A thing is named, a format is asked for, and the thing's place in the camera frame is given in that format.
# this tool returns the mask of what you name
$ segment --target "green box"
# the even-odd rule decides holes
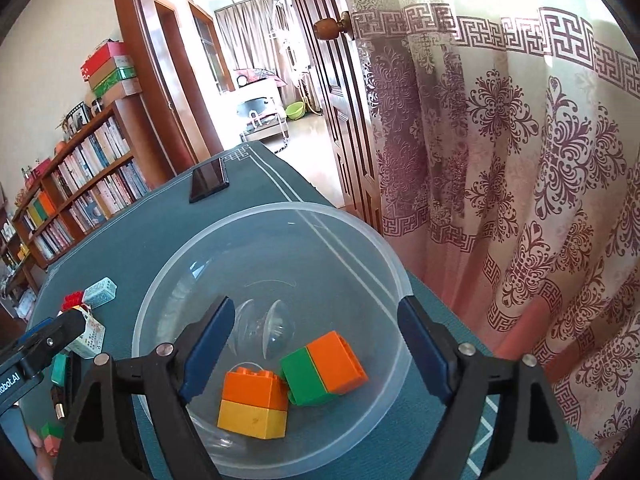
[[[51,424],[50,422],[47,422],[40,430],[40,434],[43,440],[47,438],[49,435],[53,435],[58,437],[59,439],[62,439],[62,437],[65,434],[65,430],[64,428],[62,428],[61,426],[58,426],[57,424]]]
[[[289,400],[296,406],[319,406],[337,395],[330,394],[306,347],[280,360],[282,375],[289,384]]]
[[[66,354],[57,354],[53,358],[53,368],[51,369],[51,382],[62,388],[65,386],[65,368],[67,359],[68,356]]]
[[[111,72],[102,82],[94,88],[94,94],[96,97],[102,97],[105,92],[116,83],[119,83],[123,79],[130,79],[136,76],[136,69],[133,67],[117,68]]]

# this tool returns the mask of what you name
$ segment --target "gray curtain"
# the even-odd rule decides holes
[[[282,103],[287,106],[300,99],[292,81],[292,71],[281,44],[274,39],[273,0],[247,0],[216,11],[216,18],[226,43],[230,69],[265,68],[275,72],[287,85],[280,88]],[[276,28],[288,30],[286,14],[279,9]]]

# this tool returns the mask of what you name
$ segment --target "green toy block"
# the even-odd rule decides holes
[[[47,422],[40,430],[40,434],[43,440],[49,435],[62,439],[65,434],[65,430],[57,424],[51,424],[50,422]]]
[[[66,354],[57,354],[53,358],[53,368],[51,369],[51,382],[57,384],[60,387],[65,386],[65,368],[66,360],[68,356]]]
[[[296,406],[319,406],[337,395],[330,394],[306,347],[280,360],[282,375],[289,385],[289,400]]]

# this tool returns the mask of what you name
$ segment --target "yellow toy block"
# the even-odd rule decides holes
[[[287,427],[287,412],[222,400],[218,427],[263,440],[282,438]]]

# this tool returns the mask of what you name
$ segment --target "sheer curtain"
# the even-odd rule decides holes
[[[600,0],[348,0],[383,231],[606,462],[640,410],[638,60]]]
[[[292,68],[282,51],[278,38],[273,37],[273,0],[247,0],[216,11],[216,19],[231,59],[230,68],[265,68],[275,72],[286,86],[280,88],[282,103],[287,106],[298,100],[293,84]],[[276,14],[276,26],[286,26],[286,15]]]

